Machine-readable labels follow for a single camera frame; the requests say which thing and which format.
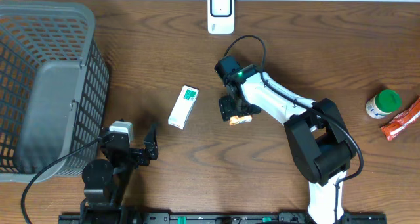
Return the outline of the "white green carton box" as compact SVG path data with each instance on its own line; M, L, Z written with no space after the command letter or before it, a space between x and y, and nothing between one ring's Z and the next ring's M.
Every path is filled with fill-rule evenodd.
M177 101L168 118L168 124L184 129L199 95L199 89L183 85Z

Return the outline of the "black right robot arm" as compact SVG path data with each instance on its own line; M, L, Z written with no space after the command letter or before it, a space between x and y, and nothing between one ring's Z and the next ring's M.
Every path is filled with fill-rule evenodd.
M232 56L219 60L215 71L228 92L219 101L223 119L265 111L280 122L293 161L309 182L310 218L315 223L337 223L344 214L342 183L360 150L336 104L296 95L254 64L242 68Z

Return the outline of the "green lid jar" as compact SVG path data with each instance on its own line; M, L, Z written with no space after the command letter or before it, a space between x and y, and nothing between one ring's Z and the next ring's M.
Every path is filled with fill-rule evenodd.
M365 108L370 117L382 119L397 111L401 105L400 95L392 89L385 89L368 100Z

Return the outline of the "small orange box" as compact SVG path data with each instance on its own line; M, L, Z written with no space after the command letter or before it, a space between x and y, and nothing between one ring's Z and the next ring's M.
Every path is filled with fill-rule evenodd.
M229 126L251 122L252 119L253 119L253 117L251 115L248 115L248 116L232 116L229 119Z

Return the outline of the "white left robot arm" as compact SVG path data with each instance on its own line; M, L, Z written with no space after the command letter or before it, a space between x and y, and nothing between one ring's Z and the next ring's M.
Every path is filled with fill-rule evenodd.
M151 125L143 148L132 148L133 125L118 120L98 138L104 159L89 162L82 173L85 199L80 223L142 223L134 208L122 204L125 189L135 169L158 158L156 125Z

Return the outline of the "red snack bag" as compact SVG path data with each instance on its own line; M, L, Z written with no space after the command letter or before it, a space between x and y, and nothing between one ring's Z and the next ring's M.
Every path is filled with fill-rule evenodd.
M393 140L405 128L419 119L419 99L417 99L408 109L396 115L388 124L381 127L387 141Z

